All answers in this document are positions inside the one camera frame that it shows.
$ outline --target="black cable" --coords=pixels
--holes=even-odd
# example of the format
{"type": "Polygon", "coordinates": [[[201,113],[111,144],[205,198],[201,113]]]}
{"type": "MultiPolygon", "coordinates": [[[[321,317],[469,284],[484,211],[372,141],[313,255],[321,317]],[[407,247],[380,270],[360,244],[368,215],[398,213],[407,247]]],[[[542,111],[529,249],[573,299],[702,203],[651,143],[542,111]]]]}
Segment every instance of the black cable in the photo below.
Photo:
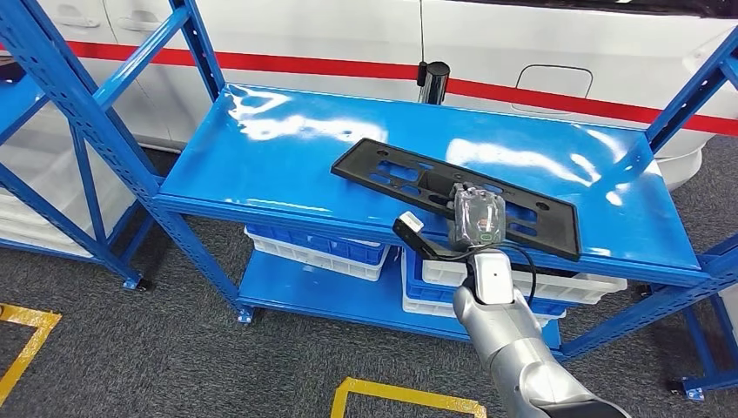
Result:
{"type": "Polygon", "coordinates": [[[536,281],[536,275],[535,275],[535,263],[533,263],[533,257],[530,256],[528,251],[524,250],[523,247],[518,246],[517,244],[513,244],[510,242],[500,242],[500,243],[494,243],[494,244],[486,244],[484,246],[476,246],[470,249],[469,251],[466,251],[465,253],[454,255],[452,257],[440,257],[444,261],[459,261],[462,259],[465,259],[469,256],[475,255],[476,253],[479,253],[481,251],[487,250],[487,249],[499,249],[499,248],[510,248],[518,253],[523,254],[523,257],[526,258],[528,261],[528,265],[531,269],[531,293],[528,296],[528,305],[531,306],[533,303],[533,297],[535,295],[535,287],[537,285],[536,281]]]}
{"type": "Polygon", "coordinates": [[[524,250],[521,246],[517,246],[512,243],[503,242],[501,244],[498,244],[497,247],[500,248],[512,248],[513,250],[518,251],[519,253],[523,254],[523,257],[528,260],[528,265],[531,268],[531,294],[528,295],[528,305],[530,307],[533,307],[533,297],[535,295],[535,287],[538,284],[535,277],[535,263],[533,263],[533,257],[530,256],[528,251],[524,250]]]}

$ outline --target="blue steel shelving unit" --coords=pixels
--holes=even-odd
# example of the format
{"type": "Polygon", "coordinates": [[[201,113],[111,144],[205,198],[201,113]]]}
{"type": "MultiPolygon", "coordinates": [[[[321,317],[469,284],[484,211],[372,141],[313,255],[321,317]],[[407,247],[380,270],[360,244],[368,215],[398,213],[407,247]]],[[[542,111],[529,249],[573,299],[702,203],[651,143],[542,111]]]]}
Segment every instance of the blue steel shelving unit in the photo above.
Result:
{"type": "Polygon", "coordinates": [[[705,392],[709,390],[738,387],[738,343],[735,341],[733,334],[733,324],[730,322],[722,298],[714,294],[709,297],[709,300],[715,311],[733,368],[720,370],[717,367],[694,309],[692,307],[685,308],[682,313],[687,321],[689,332],[692,334],[704,373],[702,377],[685,377],[678,382],[681,389],[687,394],[687,398],[692,401],[704,401],[705,392]]]}
{"type": "MultiPolygon", "coordinates": [[[[695,255],[654,153],[727,80],[738,85],[732,55],[738,30],[654,123],[638,131],[227,84],[194,1],[170,3],[172,15],[97,90],[35,1],[0,2],[0,39],[243,322],[251,322],[253,307],[267,307],[466,338],[451,319],[401,311],[397,260],[389,262],[377,283],[370,283],[254,253],[237,286],[180,215],[400,244],[392,222],[414,208],[329,173],[331,163],[363,137],[574,203],[580,223],[579,262],[532,252],[537,265],[657,285],[646,299],[557,344],[554,352],[560,358],[584,354],[736,282],[738,235],[695,255]],[[151,173],[131,134],[107,109],[178,30],[214,103],[171,173],[161,179],[151,173]]],[[[430,237],[445,240],[443,219],[415,212],[430,237]]],[[[518,254],[511,257],[522,261],[518,254]]],[[[555,324],[546,330],[555,331],[555,324]]]]}
{"type": "MultiPolygon", "coordinates": [[[[25,124],[39,109],[49,101],[49,96],[41,89],[31,77],[23,77],[17,83],[2,83],[0,85],[0,104],[3,112],[0,112],[0,145],[10,138],[23,124],[25,124]]],[[[110,117],[122,125],[114,111],[110,111],[110,117]]],[[[90,161],[84,139],[78,134],[75,126],[70,126],[72,144],[77,157],[80,178],[82,180],[84,195],[90,211],[90,218],[94,231],[94,237],[88,235],[74,222],[69,220],[63,213],[49,203],[44,197],[35,192],[30,186],[22,181],[6,166],[0,164],[0,185],[23,201],[28,207],[43,216],[52,225],[72,238],[77,244],[91,254],[84,257],[74,253],[65,253],[41,246],[34,246],[22,242],[0,239],[0,246],[5,248],[31,251],[73,260],[89,261],[108,267],[112,272],[124,277],[124,287],[136,288],[141,279],[140,274],[128,267],[131,256],[143,240],[153,219],[148,217],[139,227],[136,235],[128,243],[121,254],[114,254],[112,245],[117,241],[119,234],[128,224],[132,214],[139,207],[138,203],[131,205],[116,223],[110,235],[105,233],[100,207],[97,201],[94,178],[90,169],[90,161]]]]}

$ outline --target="red stripe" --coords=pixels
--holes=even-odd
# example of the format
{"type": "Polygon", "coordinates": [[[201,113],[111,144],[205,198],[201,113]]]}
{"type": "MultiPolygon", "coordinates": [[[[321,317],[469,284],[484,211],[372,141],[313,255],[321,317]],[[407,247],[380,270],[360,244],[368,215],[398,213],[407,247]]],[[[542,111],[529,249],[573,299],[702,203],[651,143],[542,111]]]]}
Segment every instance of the red stripe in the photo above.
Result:
{"type": "MultiPolygon", "coordinates": [[[[136,49],[129,45],[95,44],[70,41],[71,49],[78,57],[124,61],[136,49]]],[[[297,74],[317,74],[323,76],[348,76],[364,78],[386,78],[414,80],[417,66],[413,64],[372,63],[346,61],[340,59],[281,57],[272,55],[241,54],[235,52],[216,52],[221,68],[247,71],[290,72],[297,74]]],[[[188,50],[162,49],[152,60],[155,64],[188,65],[195,62],[188,50]]],[[[634,106],[575,98],[561,94],[546,93],[486,84],[475,81],[451,79],[447,91],[452,94],[472,98],[484,98],[500,102],[531,105],[570,111],[584,115],[600,116],[650,124],[661,112],[650,107],[634,106]]],[[[738,120],[695,115],[685,125],[689,129],[738,136],[738,120]]]]}

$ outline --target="white car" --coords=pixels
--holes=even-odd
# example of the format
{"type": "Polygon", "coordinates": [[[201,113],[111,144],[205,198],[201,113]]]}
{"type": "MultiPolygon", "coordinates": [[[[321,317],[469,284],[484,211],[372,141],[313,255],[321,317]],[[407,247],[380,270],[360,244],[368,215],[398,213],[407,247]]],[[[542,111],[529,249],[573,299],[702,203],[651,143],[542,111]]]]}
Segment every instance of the white car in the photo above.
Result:
{"type": "MultiPolygon", "coordinates": [[[[99,83],[171,13],[167,0],[39,3],[99,83]]],[[[453,79],[444,105],[642,127],[633,119],[662,109],[738,24],[731,3],[201,0],[198,7],[229,81],[415,101],[418,62],[443,61],[453,79]],[[598,116],[585,114],[595,109],[598,116]]],[[[161,64],[116,102],[144,145],[182,149],[210,106],[186,49],[177,34],[161,64]]],[[[738,93],[726,85],[701,114],[738,117],[738,93]]],[[[28,128],[59,115],[48,106],[28,128]]],[[[658,153],[669,188],[699,170],[712,136],[682,130],[658,153]]]]}

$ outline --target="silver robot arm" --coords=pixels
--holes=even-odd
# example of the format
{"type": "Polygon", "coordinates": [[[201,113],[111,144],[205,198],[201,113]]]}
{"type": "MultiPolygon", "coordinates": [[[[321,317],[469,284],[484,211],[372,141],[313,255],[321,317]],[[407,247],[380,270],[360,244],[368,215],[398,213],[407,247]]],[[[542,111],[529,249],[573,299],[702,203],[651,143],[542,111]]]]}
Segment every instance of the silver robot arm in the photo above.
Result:
{"type": "Polygon", "coordinates": [[[459,287],[453,310],[514,418],[629,417],[582,386],[552,356],[540,325],[513,286],[507,256],[497,250],[468,261],[474,289],[459,287]]]}

